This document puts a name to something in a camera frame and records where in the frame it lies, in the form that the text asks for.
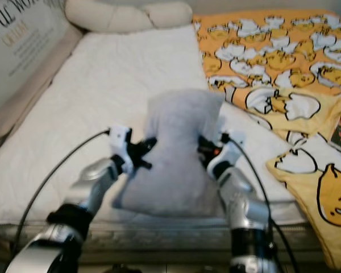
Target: white bed sheet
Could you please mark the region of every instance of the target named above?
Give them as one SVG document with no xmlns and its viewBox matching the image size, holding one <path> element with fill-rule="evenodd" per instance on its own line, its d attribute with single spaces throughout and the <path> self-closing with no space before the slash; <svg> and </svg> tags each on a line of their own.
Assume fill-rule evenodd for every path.
<svg viewBox="0 0 341 273">
<path fill-rule="evenodd" d="M 87 34 L 19 130 L 0 149 L 0 224 L 19 222 L 43 178 L 78 143 L 115 123 L 131 126 L 134 139 L 141 139 L 147 100 L 184 88 L 207 88 L 192 26 L 130 35 Z M 226 103 L 220 125 L 246 132 L 246 152 L 272 201 L 273 218 L 281 224 L 305 222 L 293 196 L 265 167 L 266 160 L 286 151 L 288 144 Z M 29 223 L 43 223 L 61 204 L 79 172 L 109 152 L 104 136 L 76 153 L 43 189 L 28 215 Z M 257 188 L 246 161 L 241 158 L 238 166 Z M 164 219 L 111 208 L 111 199 L 122 183 L 109 190 L 95 222 L 165 223 Z"/>
</svg>

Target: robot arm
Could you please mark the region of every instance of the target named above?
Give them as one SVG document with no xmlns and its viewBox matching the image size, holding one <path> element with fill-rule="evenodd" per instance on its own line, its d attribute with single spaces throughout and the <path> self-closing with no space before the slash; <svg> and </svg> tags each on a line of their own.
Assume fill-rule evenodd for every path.
<svg viewBox="0 0 341 273">
<path fill-rule="evenodd" d="M 51 213 L 48 227 L 38 234 L 9 264 L 6 273 L 77 272 L 77 260 L 89 225 L 103 197 L 122 173 L 151 164 L 142 160 L 156 139 L 132 144 L 131 129 L 115 126 L 110 131 L 111 158 L 86 167 L 69 190 L 62 206 Z"/>
<path fill-rule="evenodd" d="M 242 145 L 243 136 L 233 139 Z M 230 273 L 274 273 L 273 247 L 268 238 L 269 209 L 244 173 L 235 167 L 240 151 L 231 142 L 222 147 L 200 138 L 198 151 L 207 173 L 218 186 L 231 233 Z"/>
</svg>

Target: yellow blanket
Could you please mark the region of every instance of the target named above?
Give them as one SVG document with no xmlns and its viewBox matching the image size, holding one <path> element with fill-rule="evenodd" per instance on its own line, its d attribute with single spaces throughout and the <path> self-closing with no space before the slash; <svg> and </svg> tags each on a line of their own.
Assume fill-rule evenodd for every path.
<svg viewBox="0 0 341 273">
<path fill-rule="evenodd" d="M 326 139 L 341 116 L 341 19 L 260 10 L 193 23 L 210 89 L 294 145 L 267 167 L 306 212 L 327 264 L 340 269 L 341 153 Z"/>
</svg>

